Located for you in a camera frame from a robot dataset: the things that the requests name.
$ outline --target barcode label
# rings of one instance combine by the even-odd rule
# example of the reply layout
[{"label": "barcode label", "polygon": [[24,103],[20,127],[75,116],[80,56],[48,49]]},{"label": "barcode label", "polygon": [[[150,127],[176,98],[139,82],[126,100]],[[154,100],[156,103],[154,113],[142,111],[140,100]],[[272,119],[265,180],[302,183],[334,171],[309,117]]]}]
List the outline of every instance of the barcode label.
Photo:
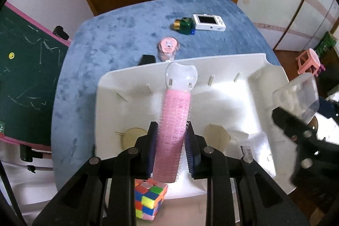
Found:
[{"label": "barcode label", "polygon": [[240,146],[243,156],[253,156],[250,146]]}]

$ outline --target white plastic cap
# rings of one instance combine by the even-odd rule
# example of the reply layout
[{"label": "white plastic cap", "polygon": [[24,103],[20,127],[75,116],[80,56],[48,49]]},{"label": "white plastic cap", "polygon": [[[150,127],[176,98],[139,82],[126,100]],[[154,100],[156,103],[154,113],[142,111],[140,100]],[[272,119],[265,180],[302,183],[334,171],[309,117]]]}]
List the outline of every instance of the white plastic cap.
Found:
[{"label": "white plastic cap", "polygon": [[165,79],[167,89],[190,92],[197,83],[198,71],[194,65],[171,62],[166,68]]}]

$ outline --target gold bottle cap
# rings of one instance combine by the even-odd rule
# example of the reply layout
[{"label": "gold bottle cap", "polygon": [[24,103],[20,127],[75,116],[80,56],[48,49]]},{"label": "gold bottle cap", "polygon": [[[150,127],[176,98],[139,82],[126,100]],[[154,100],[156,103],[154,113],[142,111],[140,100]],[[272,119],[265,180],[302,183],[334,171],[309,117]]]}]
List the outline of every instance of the gold bottle cap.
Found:
[{"label": "gold bottle cap", "polygon": [[174,30],[180,30],[180,19],[176,19],[173,24]]}]

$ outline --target white tray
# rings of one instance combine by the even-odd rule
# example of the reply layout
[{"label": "white tray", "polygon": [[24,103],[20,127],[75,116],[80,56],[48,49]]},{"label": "white tray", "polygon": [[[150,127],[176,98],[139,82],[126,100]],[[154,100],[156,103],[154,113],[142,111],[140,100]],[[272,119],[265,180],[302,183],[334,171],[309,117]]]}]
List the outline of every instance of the white tray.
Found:
[{"label": "white tray", "polygon": [[[284,69],[268,63],[264,53],[177,62],[195,65],[198,70],[189,118],[194,132],[202,135],[208,124],[248,134],[264,131],[276,166],[274,180],[286,193],[293,191],[290,177],[296,158],[295,145],[274,126],[271,118],[272,93],[289,82]],[[96,155],[101,159],[117,156],[122,151],[121,136],[116,131],[125,132],[133,127],[147,131],[151,121],[159,120],[167,66],[167,62],[161,62],[111,71],[101,77],[95,123]],[[209,86],[212,75],[214,80]],[[184,158],[179,178],[169,185],[166,199],[205,194],[205,187],[202,180],[191,179]]]}]

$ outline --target yellow cube tile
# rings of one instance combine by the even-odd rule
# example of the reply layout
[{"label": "yellow cube tile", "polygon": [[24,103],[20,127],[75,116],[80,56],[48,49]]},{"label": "yellow cube tile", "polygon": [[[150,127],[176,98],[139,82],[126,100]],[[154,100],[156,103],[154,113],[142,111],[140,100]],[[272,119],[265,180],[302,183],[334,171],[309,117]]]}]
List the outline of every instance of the yellow cube tile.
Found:
[{"label": "yellow cube tile", "polygon": [[142,210],[135,210],[135,216],[137,218],[142,218]]},{"label": "yellow cube tile", "polygon": [[141,198],[141,204],[146,206],[147,208],[154,209],[154,203],[155,203],[155,200],[150,199],[144,195]]}]

